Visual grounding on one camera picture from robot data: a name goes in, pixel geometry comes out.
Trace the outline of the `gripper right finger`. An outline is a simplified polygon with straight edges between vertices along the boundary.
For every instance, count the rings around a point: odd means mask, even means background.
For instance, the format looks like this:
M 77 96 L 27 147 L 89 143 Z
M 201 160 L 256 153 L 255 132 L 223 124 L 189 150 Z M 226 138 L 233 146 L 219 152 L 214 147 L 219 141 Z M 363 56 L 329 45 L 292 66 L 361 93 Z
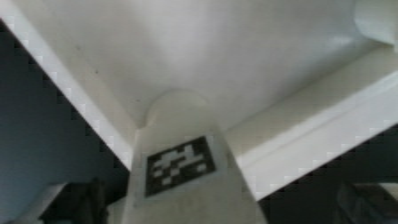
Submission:
M 398 224 L 398 183 L 349 183 L 338 191 L 335 224 Z

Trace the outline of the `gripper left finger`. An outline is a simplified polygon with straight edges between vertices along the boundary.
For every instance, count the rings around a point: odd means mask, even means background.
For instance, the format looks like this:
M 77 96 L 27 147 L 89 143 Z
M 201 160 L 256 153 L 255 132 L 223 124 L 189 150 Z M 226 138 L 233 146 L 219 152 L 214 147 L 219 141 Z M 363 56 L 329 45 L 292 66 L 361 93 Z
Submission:
M 54 184 L 11 224 L 107 224 L 105 183 Z

